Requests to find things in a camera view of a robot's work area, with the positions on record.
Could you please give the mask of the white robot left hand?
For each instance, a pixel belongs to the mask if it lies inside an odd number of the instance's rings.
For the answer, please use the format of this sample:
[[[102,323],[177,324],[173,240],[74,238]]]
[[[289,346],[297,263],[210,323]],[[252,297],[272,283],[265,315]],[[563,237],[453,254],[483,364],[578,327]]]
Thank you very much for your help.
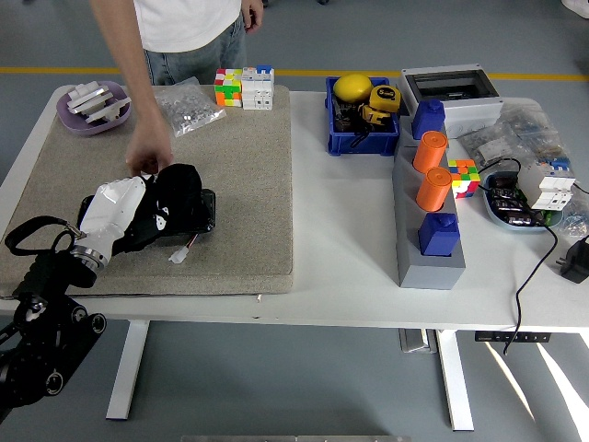
[[[140,177],[100,185],[80,224],[85,235],[76,245],[109,261],[113,244],[123,238],[133,221],[145,189],[145,181]]]

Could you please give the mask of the person's right hand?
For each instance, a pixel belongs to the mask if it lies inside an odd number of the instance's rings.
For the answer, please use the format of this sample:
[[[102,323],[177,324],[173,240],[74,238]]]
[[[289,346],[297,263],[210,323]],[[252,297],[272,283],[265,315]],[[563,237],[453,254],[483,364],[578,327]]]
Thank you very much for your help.
[[[166,122],[160,117],[138,117],[125,156],[131,175],[157,174],[173,159]]]

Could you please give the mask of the person's left hand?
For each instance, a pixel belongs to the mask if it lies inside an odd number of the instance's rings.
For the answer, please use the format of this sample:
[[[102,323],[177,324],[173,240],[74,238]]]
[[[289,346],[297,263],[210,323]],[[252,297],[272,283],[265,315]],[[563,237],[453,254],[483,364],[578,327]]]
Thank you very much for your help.
[[[242,0],[241,12],[246,33],[256,32],[261,28],[264,17],[263,0]]]

